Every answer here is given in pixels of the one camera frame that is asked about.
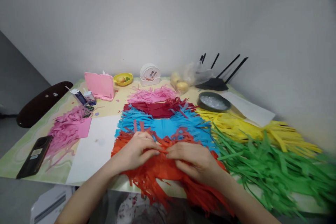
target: white wall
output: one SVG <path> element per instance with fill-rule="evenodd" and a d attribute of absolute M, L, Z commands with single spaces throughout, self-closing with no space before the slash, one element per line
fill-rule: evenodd
<path fill-rule="evenodd" d="M 0 31 L 0 113 L 18 114 L 50 84 Z"/>
<path fill-rule="evenodd" d="M 336 0 L 273 0 L 238 49 L 231 84 L 336 153 Z"/>
<path fill-rule="evenodd" d="M 220 52 L 249 56 L 232 84 L 335 151 L 334 0 L 0 0 L 0 29 L 51 83 L 138 75 Z"/>
<path fill-rule="evenodd" d="M 267 1 L 0 0 L 0 29 L 52 85 L 148 62 L 167 75 L 204 52 L 233 57 Z"/>

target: black router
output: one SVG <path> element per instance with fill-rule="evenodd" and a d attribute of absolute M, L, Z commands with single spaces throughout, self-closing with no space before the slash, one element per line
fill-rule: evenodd
<path fill-rule="evenodd" d="M 202 64 L 204 62 L 206 54 L 204 56 L 201 56 L 200 61 L 202 61 Z M 219 54 L 217 54 L 215 61 L 212 63 L 211 69 L 214 67 L 216 60 L 218 58 Z M 216 90 L 216 91 L 224 91 L 228 90 L 229 88 L 227 87 L 227 83 L 229 80 L 234 76 L 234 74 L 238 71 L 238 69 L 244 64 L 244 62 L 248 59 L 248 57 L 244 58 L 243 61 L 237 66 L 237 68 L 233 71 L 233 73 L 229 76 L 229 78 L 224 81 L 223 79 L 220 79 L 219 77 L 240 57 L 240 54 L 216 77 L 216 78 L 211 78 L 210 80 L 196 85 L 197 88 L 200 89 L 210 89 L 210 90 Z"/>

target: chair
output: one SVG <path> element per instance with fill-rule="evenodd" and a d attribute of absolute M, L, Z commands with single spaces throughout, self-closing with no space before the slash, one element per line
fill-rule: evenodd
<path fill-rule="evenodd" d="M 28 102 L 16 118 L 22 128 L 31 128 L 52 108 L 65 94 L 68 88 L 73 87 L 71 82 L 60 82 L 41 92 Z"/>

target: phone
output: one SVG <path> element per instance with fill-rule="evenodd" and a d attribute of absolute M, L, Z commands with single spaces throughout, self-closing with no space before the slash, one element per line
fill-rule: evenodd
<path fill-rule="evenodd" d="M 36 141 L 21 170 L 17 174 L 17 179 L 35 175 L 39 171 L 52 139 L 52 136 L 45 136 Z"/>

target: patterned tabletop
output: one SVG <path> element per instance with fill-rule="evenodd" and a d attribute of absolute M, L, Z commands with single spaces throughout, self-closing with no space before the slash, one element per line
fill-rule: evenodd
<path fill-rule="evenodd" d="M 99 112 L 95 117 L 105 117 L 121 114 L 124 104 L 127 103 L 127 96 L 132 92 L 132 88 L 159 88 L 162 85 L 170 86 L 168 78 L 162 78 L 161 82 L 157 85 L 141 87 L 139 78 L 135 78 L 133 83 L 128 86 L 117 86 L 115 85 L 115 93 L 113 101 L 103 101 L 98 99 L 97 105 L 95 106 L 95 112 Z M 83 90 L 86 88 L 85 81 L 82 79 L 78 81 L 73 88 Z M 231 92 L 240 95 L 232 87 L 229 86 Z M 187 93 L 181 96 L 181 99 L 189 98 L 189 102 L 196 104 L 198 94 L 202 90 L 195 87 L 191 87 Z M 63 113 L 72 110 L 74 106 L 77 106 L 78 102 L 74 96 L 67 92 L 18 142 L 0 159 L 0 176 L 7 178 L 15 178 L 21 169 L 23 163 L 25 162 L 30 150 L 32 149 L 36 140 L 40 137 L 46 136 L 54 125 L 54 119 L 58 116 L 63 115 Z M 76 153 L 79 141 L 72 147 L 74 153 Z M 65 154 L 65 151 L 58 153 L 53 160 L 57 160 Z M 66 184 L 67 177 L 69 175 L 72 161 L 75 156 L 72 156 L 70 153 L 64 155 L 61 160 L 54 165 L 51 169 L 47 170 L 49 164 L 43 162 L 39 172 L 27 178 L 25 180 L 39 181 L 39 182 L 48 182 L 55 184 Z M 182 197 L 185 198 L 186 194 L 183 188 L 178 184 L 170 181 L 171 186 L 167 186 L 166 183 L 158 181 L 160 186 L 165 190 L 165 192 L 172 197 Z M 251 186 L 252 190 L 256 195 L 261 194 L 261 190 L 257 186 Z M 123 175 L 115 179 L 113 190 L 119 191 L 129 191 L 129 192 L 138 192 L 140 189 L 136 186 L 130 186 L 128 178 Z M 307 195 L 293 194 L 293 197 L 297 200 L 299 208 L 303 212 L 310 213 L 326 213 L 327 210 L 317 205 L 314 198 Z"/>

